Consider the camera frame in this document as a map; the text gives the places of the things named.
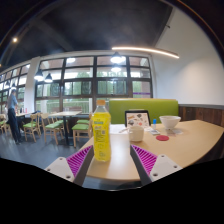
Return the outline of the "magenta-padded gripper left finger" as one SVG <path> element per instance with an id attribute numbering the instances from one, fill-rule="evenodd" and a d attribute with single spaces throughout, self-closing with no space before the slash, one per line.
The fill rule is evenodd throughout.
<path id="1" fill-rule="evenodd" d="M 82 186 L 93 156 L 93 146 L 88 146 L 67 158 L 57 158 L 45 170 L 78 186 Z"/>

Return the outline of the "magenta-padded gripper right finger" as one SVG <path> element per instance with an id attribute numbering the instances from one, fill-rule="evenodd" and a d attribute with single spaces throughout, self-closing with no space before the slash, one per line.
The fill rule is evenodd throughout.
<path id="1" fill-rule="evenodd" d="M 155 154 L 136 145 L 130 146 L 130 155 L 143 186 L 182 169 L 165 154 Z"/>

